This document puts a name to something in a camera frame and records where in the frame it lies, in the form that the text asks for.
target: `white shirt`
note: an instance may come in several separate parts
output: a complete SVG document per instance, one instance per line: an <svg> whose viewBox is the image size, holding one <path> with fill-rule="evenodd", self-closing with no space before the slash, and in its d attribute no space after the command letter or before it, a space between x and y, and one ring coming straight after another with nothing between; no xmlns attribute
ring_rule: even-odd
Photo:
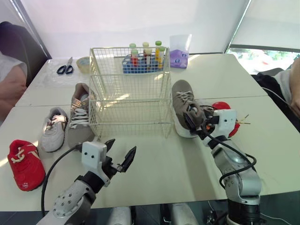
<svg viewBox="0 0 300 225"><path fill-rule="evenodd" d="M277 83L280 85L282 95L288 104L292 103L292 94L290 89L290 76L291 76L290 69L281 71L274 76Z"/></svg>
<svg viewBox="0 0 300 225"><path fill-rule="evenodd" d="M14 66L20 66L25 76L27 77L27 66L24 62L21 62L15 58L3 55L0 52L0 82L8 75Z"/></svg>

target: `person's arm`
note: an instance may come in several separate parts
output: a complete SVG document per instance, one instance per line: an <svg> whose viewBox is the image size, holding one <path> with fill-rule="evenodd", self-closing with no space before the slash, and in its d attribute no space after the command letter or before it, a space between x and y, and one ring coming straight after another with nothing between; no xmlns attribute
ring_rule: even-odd
<svg viewBox="0 0 300 225"><path fill-rule="evenodd" d="M0 100L0 121L5 120L13 107L14 106L9 104L8 102Z"/></svg>
<svg viewBox="0 0 300 225"><path fill-rule="evenodd" d="M0 120L4 120L26 90L26 75L14 66L0 82Z"/></svg>
<svg viewBox="0 0 300 225"><path fill-rule="evenodd" d="M292 95L291 106L300 117L300 59L295 60L291 69L290 88Z"/></svg>

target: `shoelace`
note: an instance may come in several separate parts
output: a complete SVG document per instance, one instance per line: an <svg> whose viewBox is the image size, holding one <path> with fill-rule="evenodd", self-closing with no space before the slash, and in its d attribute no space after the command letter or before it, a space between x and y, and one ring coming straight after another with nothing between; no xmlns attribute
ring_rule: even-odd
<svg viewBox="0 0 300 225"><path fill-rule="evenodd" d="M189 91L177 91L176 94L178 94L178 97L181 98L181 100L183 101L183 103L185 104L187 101L193 101L194 97L193 97L193 93L189 90ZM198 112L198 109L196 107L192 107L192 106L188 106L188 111L193 110L195 113Z"/></svg>
<svg viewBox="0 0 300 225"><path fill-rule="evenodd" d="M55 115L52 117L51 122L47 123L46 130L50 130L52 126L58 122L62 122L62 115Z"/></svg>
<svg viewBox="0 0 300 225"><path fill-rule="evenodd" d="M21 151L19 151L18 154L16 154L16 156L18 157L18 159L11 158L11 161L13 163L19 163L19 162L21 162L25 158L24 154L21 155L23 152L24 152L24 149L22 149Z"/></svg>
<svg viewBox="0 0 300 225"><path fill-rule="evenodd" d="M179 98L183 101L183 103L186 103L187 101L193 101L193 93L189 91L177 91L176 94L178 95Z"/></svg>
<svg viewBox="0 0 300 225"><path fill-rule="evenodd" d="M76 128L77 125L89 125L89 116L85 109L74 110L74 116L71 118L70 128Z"/></svg>

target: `purple bag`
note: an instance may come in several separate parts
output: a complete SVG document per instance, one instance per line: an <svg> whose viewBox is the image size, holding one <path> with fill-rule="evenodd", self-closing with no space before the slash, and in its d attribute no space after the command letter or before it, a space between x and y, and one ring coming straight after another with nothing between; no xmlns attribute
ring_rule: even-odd
<svg viewBox="0 0 300 225"><path fill-rule="evenodd" d="M170 66L186 68L188 66L188 52L192 35L170 36Z"/></svg>

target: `scissors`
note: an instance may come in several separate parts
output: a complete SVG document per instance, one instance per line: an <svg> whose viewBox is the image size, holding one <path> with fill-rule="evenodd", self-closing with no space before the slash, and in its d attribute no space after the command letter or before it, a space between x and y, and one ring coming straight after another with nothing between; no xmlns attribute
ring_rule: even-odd
<svg viewBox="0 0 300 225"><path fill-rule="evenodd" d="M57 74L64 74L64 73L71 74L71 73L73 73L74 69L73 69L73 66L71 66L72 61L73 61L73 57L71 57L68 60L66 65L59 67L59 69L56 71Z"/></svg>

